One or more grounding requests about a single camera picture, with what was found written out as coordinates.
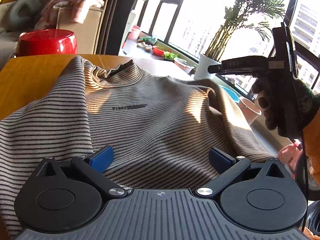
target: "sweater collar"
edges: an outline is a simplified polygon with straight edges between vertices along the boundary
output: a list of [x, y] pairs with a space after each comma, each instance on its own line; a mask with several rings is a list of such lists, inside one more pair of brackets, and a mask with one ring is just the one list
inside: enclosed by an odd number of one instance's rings
[[109, 70], [94, 66], [87, 60], [84, 61], [86, 89], [89, 90], [130, 86], [140, 80], [143, 72], [133, 60]]

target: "blue basin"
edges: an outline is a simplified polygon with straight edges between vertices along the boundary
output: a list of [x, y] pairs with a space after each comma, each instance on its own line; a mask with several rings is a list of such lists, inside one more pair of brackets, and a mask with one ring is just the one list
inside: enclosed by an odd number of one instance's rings
[[224, 89], [225, 92], [227, 92], [227, 93], [229, 94], [229, 96], [231, 96], [232, 100], [235, 101], [236, 104], [239, 103], [240, 99], [239, 99], [239, 97], [237, 96], [237, 94], [236, 94], [235, 92], [233, 92], [231, 89], [226, 88], [226, 87], [224, 87], [224, 86], [222, 86], [222, 85], [219, 85], [219, 86], [220, 86], [222, 89]]

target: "pink blanket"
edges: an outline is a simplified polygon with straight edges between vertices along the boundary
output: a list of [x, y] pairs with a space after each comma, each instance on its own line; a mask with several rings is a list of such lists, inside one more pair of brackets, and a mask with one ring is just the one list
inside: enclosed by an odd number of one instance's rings
[[71, 20], [83, 23], [90, 6], [102, 7], [103, 0], [50, 0], [41, 11], [41, 18], [35, 26], [35, 30], [47, 29], [50, 25], [57, 24], [58, 11], [61, 7], [72, 6]]

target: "palm plant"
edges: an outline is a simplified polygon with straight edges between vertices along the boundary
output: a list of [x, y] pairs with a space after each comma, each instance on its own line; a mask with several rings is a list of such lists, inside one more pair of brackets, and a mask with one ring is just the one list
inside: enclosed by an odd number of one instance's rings
[[[281, 0], [235, 0], [233, 7], [225, 7], [225, 22], [212, 39], [205, 55], [215, 61], [219, 61], [231, 35], [240, 28], [256, 30], [263, 41], [269, 41], [268, 31], [271, 31], [266, 19], [284, 17], [285, 9]], [[248, 24], [248, 18], [252, 14], [263, 14], [265, 21], [258, 24]]]

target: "striped sweater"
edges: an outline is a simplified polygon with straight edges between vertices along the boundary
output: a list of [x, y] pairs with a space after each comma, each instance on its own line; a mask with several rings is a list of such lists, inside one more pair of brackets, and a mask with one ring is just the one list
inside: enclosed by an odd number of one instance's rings
[[115, 153], [105, 175], [127, 188], [193, 190], [218, 175], [211, 147], [255, 162], [270, 156], [214, 82], [153, 76], [133, 61], [104, 70], [77, 56], [46, 97], [0, 121], [0, 212], [9, 233], [21, 230], [14, 200], [44, 157], [69, 160], [105, 145]]

